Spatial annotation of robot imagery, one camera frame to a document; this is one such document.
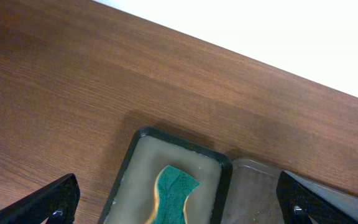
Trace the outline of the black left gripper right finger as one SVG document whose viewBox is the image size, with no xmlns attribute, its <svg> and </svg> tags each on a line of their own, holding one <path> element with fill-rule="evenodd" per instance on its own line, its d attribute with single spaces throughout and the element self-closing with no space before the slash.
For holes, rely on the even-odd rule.
<svg viewBox="0 0 358 224">
<path fill-rule="evenodd" d="M 285 224 L 338 223 L 358 224 L 318 194 L 306 188 L 286 172 L 280 173 L 276 188 Z"/>
</svg>

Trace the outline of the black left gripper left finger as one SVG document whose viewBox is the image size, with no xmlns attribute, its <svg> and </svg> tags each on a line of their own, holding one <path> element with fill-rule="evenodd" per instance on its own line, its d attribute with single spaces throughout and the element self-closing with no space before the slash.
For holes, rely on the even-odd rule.
<svg viewBox="0 0 358 224">
<path fill-rule="evenodd" d="M 72 224 L 80 199 L 75 174 L 66 174 L 0 210 L 0 224 Z"/>
</svg>

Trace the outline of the green yellow sponge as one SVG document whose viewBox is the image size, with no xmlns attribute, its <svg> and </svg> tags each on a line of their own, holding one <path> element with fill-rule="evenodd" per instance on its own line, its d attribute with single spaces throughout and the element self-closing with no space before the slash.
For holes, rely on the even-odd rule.
<svg viewBox="0 0 358 224">
<path fill-rule="evenodd" d="M 164 167 L 154 183 L 154 207 L 147 224 L 186 224 L 189 196 L 200 183 L 173 166 Z"/>
</svg>

